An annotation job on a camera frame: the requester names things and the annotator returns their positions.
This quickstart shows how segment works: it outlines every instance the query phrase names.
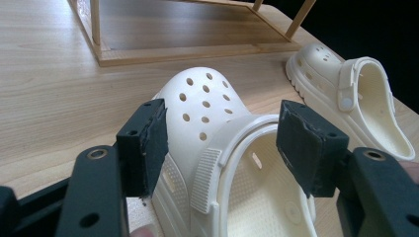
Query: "shoe ventilation hole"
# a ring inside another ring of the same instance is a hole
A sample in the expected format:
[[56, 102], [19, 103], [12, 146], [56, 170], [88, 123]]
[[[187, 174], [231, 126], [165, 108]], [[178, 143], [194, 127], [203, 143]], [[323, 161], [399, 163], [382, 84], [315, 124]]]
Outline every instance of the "shoe ventilation hole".
[[208, 93], [210, 91], [210, 88], [208, 86], [204, 85], [203, 90]]
[[262, 170], [262, 162], [255, 152], [252, 153], [252, 159], [255, 162], [256, 166], [259, 168], [259, 170]]
[[202, 117], [202, 118], [201, 118], [201, 121], [202, 121], [203, 123], [209, 123], [209, 122], [210, 122], [210, 119], [209, 119], [209, 118], [207, 118], [207, 117]]
[[311, 74], [309, 74], [308, 72], [305, 72], [305, 76], [308, 78], [308, 79], [313, 79], [313, 77], [311, 76]]
[[186, 95], [183, 93], [179, 94], [179, 99], [181, 99], [181, 101], [186, 101]]
[[207, 140], [207, 134], [204, 132], [200, 133], [200, 140]]
[[203, 106], [206, 107], [206, 108], [209, 108], [210, 107], [210, 103], [209, 102], [206, 102], [206, 101], [203, 101]]
[[191, 78], [186, 79], [186, 83], [188, 83], [188, 85], [192, 86], [194, 85], [194, 80], [192, 80]]
[[183, 119], [184, 119], [184, 121], [190, 121], [191, 120], [191, 118], [189, 117], [188, 114], [183, 114]]

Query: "bolt hole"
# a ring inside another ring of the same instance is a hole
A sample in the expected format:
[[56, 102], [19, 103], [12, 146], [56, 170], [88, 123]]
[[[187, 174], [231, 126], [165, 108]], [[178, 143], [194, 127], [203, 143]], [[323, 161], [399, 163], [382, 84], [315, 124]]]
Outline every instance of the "bolt hole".
[[136, 130], [131, 130], [131, 131], [128, 131], [126, 134], [127, 135], [136, 135], [138, 133], [138, 131], [136, 131]]
[[89, 158], [91, 160], [97, 160], [97, 159], [104, 158], [106, 155], [108, 155], [108, 150], [106, 150], [106, 149], [95, 149], [95, 150], [90, 151], [87, 154], [87, 158]]
[[203, 101], [203, 106], [206, 107], [206, 108], [209, 108], [210, 107], [210, 103], [209, 102], [206, 102], [206, 101]]
[[210, 88], [208, 86], [204, 85], [203, 90], [208, 93], [210, 91]]
[[364, 155], [375, 161], [384, 161], [385, 157], [376, 151], [365, 151]]
[[183, 93], [181, 93], [180, 95], [179, 95], [179, 99], [181, 99], [181, 101], [186, 101], [186, 95], [185, 94], [183, 94]]
[[209, 123], [209, 122], [210, 122], [210, 119], [209, 119], [209, 118], [207, 118], [207, 117], [202, 117], [202, 118], [201, 118], [201, 121], [202, 121], [203, 123]]
[[188, 115], [188, 114], [183, 114], [183, 119], [184, 119], [184, 121], [189, 121], [189, 120], [191, 120], [191, 118], [189, 117], [189, 115]]
[[186, 79], [186, 83], [188, 83], [188, 85], [192, 86], [194, 85], [194, 80], [192, 80], [191, 78]]
[[82, 228], [90, 228], [99, 221], [99, 215], [97, 213], [90, 213], [80, 219], [80, 226]]
[[202, 140], [202, 141], [207, 140], [207, 134], [206, 134], [206, 133], [204, 133], [204, 132], [201, 132], [201, 133], [200, 133], [200, 140]]
[[419, 216], [408, 214], [406, 218], [410, 223], [419, 227]]

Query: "wooden shelf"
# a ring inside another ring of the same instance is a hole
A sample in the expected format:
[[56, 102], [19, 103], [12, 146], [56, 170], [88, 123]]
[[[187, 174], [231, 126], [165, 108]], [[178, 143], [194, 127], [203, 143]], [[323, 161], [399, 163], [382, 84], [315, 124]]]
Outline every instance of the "wooden shelf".
[[70, 3], [101, 66], [299, 49], [239, 2], [101, 0], [93, 12], [98, 16], [89, 14], [89, 1]]

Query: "wooden tabletop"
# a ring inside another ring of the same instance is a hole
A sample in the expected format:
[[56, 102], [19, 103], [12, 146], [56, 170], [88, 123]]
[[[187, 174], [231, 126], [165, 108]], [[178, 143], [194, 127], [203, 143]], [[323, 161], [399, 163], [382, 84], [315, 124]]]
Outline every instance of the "wooden tabletop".
[[[261, 13], [280, 29], [291, 20]], [[300, 29], [301, 45], [317, 41]], [[302, 102], [285, 75], [294, 52], [99, 67], [66, 0], [6, 0], [0, 8], [0, 185], [19, 198], [70, 176], [77, 155], [113, 144], [142, 103], [178, 72], [221, 72], [254, 114], [277, 114], [282, 99]], [[418, 115], [395, 101], [396, 119], [419, 151]], [[334, 199], [316, 200], [319, 236], [342, 236]]]

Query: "white crocs shoe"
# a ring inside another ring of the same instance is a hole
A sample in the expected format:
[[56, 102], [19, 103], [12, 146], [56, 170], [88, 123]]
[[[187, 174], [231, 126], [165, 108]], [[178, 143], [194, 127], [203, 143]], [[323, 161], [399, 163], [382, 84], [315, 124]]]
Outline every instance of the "white crocs shoe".
[[155, 98], [168, 108], [169, 153], [152, 199], [166, 236], [316, 236], [313, 200], [276, 147], [278, 115], [250, 114], [204, 67]]
[[305, 103], [348, 134], [349, 149], [368, 146], [398, 160], [415, 158], [395, 120], [387, 76], [377, 60], [341, 61], [313, 43], [292, 56], [286, 70]]

